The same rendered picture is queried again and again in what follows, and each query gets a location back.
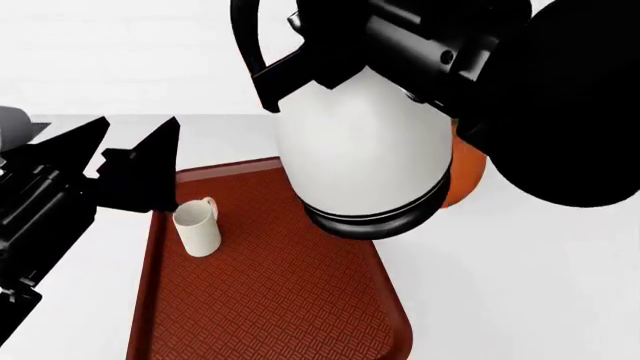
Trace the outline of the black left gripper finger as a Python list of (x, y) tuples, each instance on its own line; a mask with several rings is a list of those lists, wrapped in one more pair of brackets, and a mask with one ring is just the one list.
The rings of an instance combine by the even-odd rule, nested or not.
[(97, 206), (128, 212), (174, 212), (180, 124), (174, 117), (132, 149), (105, 149), (95, 180)]
[(34, 145), (28, 173), (59, 173), (65, 179), (85, 181), (84, 170), (110, 127), (102, 116)]

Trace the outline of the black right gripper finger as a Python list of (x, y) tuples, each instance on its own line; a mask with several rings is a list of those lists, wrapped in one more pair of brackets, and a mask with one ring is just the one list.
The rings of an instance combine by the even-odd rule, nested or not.
[(362, 40), (365, 8), (298, 8), (289, 23), (304, 38), (311, 55), (313, 80), (335, 89), (366, 65)]

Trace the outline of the white kettle with black handle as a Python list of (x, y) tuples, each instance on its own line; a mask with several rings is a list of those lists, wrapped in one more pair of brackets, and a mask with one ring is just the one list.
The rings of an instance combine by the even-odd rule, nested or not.
[[(313, 80), (304, 38), (294, 52), (265, 62), (260, 1), (230, 0), (232, 31), (261, 106), (276, 116), (280, 160), (308, 217), (327, 233), (358, 240), (423, 224), (450, 188), (449, 119), (410, 101), (367, 63), (326, 89)], [(365, 8), (370, 16), (367, 0), (298, 0), (298, 8)]]

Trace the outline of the grey counter fixture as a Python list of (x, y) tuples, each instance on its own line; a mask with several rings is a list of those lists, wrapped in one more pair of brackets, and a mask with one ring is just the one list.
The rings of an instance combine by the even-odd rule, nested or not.
[(0, 106), (0, 153), (30, 143), (50, 125), (50, 122), (32, 122), (19, 108)]

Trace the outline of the white mug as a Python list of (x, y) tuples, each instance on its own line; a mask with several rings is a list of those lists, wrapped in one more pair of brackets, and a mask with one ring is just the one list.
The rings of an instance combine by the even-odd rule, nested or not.
[(217, 204), (211, 197), (178, 206), (172, 220), (187, 254), (207, 257), (219, 248), (222, 236), (218, 216)]

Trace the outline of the red-brown textured tray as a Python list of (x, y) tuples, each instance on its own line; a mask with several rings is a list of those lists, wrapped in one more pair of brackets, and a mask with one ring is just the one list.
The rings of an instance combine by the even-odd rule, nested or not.
[(413, 334), (376, 248), (315, 227), (276, 158), (181, 170), (223, 239), (191, 257), (153, 215), (126, 360), (409, 360)]

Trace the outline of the orange round fruit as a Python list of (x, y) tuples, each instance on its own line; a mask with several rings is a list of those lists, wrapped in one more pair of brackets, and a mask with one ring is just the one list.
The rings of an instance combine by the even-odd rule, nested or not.
[(485, 169), (487, 158), (479, 150), (470, 146), (456, 134), (458, 120), (451, 119), (453, 134), (453, 161), (451, 166), (451, 184), (445, 202), (446, 209), (460, 203), (478, 186)]

